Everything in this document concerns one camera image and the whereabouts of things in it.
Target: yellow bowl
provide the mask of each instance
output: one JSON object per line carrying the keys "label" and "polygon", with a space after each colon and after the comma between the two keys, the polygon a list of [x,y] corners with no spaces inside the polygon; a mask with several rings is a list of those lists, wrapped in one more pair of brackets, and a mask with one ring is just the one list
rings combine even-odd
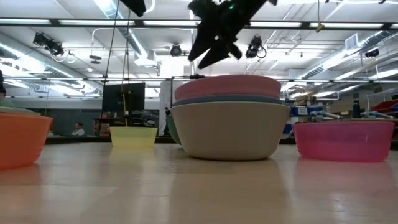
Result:
{"label": "yellow bowl", "polygon": [[238,161],[272,155],[289,112],[288,106],[253,102],[196,103],[172,108],[187,154]]}
{"label": "yellow bowl", "polygon": [[155,144],[157,128],[110,127],[112,145],[120,148],[147,148]]}

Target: ventilation duct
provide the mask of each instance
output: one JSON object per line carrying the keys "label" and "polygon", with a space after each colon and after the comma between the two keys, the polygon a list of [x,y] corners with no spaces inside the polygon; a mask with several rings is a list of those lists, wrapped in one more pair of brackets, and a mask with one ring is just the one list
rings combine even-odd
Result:
{"label": "ventilation duct", "polygon": [[[95,4],[101,9],[107,19],[114,19],[117,15],[117,19],[124,19],[123,15],[118,8],[118,2],[116,0],[94,0]],[[138,41],[134,33],[128,28],[117,28],[120,34],[127,39],[130,46],[134,49],[135,53],[140,58],[147,58],[148,53],[145,51],[143,46]]]}
{"label": "ventilation duct", "polygon": [[332,54],[324,57],[318,65],[305,70],[300,78],[309,79],[314,77],[315,75],[318,75],[319,73],[344,62],[349,56],[371,50],[378,43],[392,37],[395,34],[396,32],[380,31],[370,37],[364,38],[362,41],[359,41],[357,47],[355,48],[346,50],[346,47],[344,46],[334,51]]}
{"label": "ventilation duct", "polygon": [[[86,78],[84,75],[75,72],[74,70],[62,65],[61,63],[53,61],[36,51],[32,51],[29,47],[0,34],[0,49],[7,55],[13,55],[9,58],[18,58],[17,62],[21,66],[30,70],[35,68],[36,71],[50,71],[51,77],[62,77],[62,78]],[[102,90],[103,86],[99,83],[90,83],[91,87]]]}

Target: red object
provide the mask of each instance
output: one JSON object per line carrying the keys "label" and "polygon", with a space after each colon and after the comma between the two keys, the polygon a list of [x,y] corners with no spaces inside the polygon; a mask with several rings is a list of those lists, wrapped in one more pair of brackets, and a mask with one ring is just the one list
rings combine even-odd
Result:
{"label": "red object", "polygon": [[33,164],[42,153],[53,119],[0,113],[0,170]]}
{"label": "red object", "polygon": [[398,103],[398,100],[390,100],[381,102],[375,107],[371,108],[371,111],[377,111],[379,113],[390,113],[393,112],[392,107]]}
{"label": "red object", "polygon": [[302,157],[331,161],[382,162],[387,158],[393,122],[364,121],[294,124]]}
{"label": "red object", "polygon": [[279,98],[280,83],[259,75],[220,75],[188,82],[175,91],[176,100],[213,95],[255,95]]}

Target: white bowl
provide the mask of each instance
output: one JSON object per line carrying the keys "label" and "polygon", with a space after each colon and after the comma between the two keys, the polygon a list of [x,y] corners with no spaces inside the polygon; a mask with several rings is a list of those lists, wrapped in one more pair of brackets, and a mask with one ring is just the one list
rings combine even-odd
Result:
{"label": "white bowl", "polygon": [[214,102],[171,109],[182,146],[202,159],[256,160],[272,155],[290,108],[273,103]]}

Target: table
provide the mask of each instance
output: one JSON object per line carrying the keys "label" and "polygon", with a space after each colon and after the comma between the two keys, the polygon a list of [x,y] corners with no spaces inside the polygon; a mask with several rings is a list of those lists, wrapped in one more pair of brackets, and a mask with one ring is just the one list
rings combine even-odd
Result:
{"label": "table", "polygon": [[0,172],[0,223],[394,223],[398,152],[361,164],[192,159],[176,144],[46,146],[34,166]]}

